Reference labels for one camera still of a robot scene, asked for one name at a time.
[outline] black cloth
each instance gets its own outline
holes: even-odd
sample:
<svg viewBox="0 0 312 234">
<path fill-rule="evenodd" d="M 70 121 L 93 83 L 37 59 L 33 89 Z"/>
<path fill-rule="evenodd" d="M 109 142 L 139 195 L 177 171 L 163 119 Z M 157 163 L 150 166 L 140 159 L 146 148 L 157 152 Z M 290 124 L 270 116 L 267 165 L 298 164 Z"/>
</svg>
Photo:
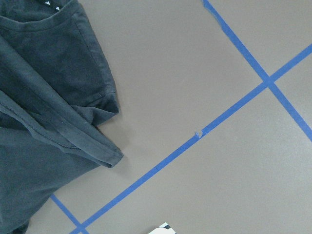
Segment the black cloth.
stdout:
<svg viewBox="0 0 312 234">
<path fill-rule="evenodd" d="M 25 233 L 54 191 L 120 161 L 95 127 L 117 113 L 111 71 L 77 0 L 0 0 L 0 234 Z"/>
</svg>

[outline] black and white object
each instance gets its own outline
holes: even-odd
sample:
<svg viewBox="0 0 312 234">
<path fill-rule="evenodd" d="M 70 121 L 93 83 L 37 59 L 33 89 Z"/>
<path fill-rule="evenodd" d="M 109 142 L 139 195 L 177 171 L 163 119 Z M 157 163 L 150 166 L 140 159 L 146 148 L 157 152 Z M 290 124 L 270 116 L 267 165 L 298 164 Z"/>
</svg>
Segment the black and white object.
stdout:
<svg viewBox="0 0 312 234">
<path fill-rule="evenodd" d="M 176 234 L 176 232 L 169 226 L 168 223 L 164 223 L 159 228 L 154 229 L 148 234 Z"/>
</svg>

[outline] gray floor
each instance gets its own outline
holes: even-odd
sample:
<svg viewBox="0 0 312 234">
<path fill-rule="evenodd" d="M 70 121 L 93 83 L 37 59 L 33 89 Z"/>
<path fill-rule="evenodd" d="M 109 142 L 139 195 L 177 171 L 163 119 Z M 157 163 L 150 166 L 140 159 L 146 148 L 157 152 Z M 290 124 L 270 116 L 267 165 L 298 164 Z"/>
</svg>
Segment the gray floor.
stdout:
<svg viewBox="0 0 312 234">
<path fill-rule="evenodd" d="M 262 80 L 201 0 L 80 0 L 115 78 L 121 113 L 100 129 L 125 154 L 56 197 L 83 223 Z M 212 0 L 268 75 L 311 44 L 312 1 Z M 312 126 L 308 56 L 276 85 Z M 312 143 L 269 89 L 86 228 L 147 234 L 312 233 Z M 49 200 L 27 234 L 75 224 Z"/>
</svg>

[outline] concrete floor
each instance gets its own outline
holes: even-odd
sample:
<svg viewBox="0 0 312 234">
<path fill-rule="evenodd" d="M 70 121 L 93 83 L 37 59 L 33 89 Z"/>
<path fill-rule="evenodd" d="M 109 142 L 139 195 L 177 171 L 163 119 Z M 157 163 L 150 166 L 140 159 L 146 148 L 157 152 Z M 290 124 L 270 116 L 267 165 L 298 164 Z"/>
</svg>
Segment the concrete floor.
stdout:
<svg viewBox="0 0 312 234">
<path fill-rule="evenodd" d="M 27 234 L 312 233 L 312 1 L 209 1 L 268 76 L 291 61 L 254 97 L 261 76 L 201 0 L 80 3 L 121 108 L 100 129 L 125 157 L 59 189 L 68 210 L 50 199 Z"/>
</svg>

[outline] garment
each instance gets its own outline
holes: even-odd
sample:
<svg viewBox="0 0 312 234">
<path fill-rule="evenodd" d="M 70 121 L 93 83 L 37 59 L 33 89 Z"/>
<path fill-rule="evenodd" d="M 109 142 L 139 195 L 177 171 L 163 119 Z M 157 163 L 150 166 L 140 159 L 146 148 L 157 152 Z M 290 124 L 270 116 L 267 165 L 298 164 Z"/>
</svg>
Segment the garment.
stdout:
<svg viewBox="0 0 312 234">
<path fill-rule="evenodd" d="M 50 195 L 120 149 L 109 65 L 77 0 L 0 0 L 0 234 L 25 233 Z"/>
</svg>

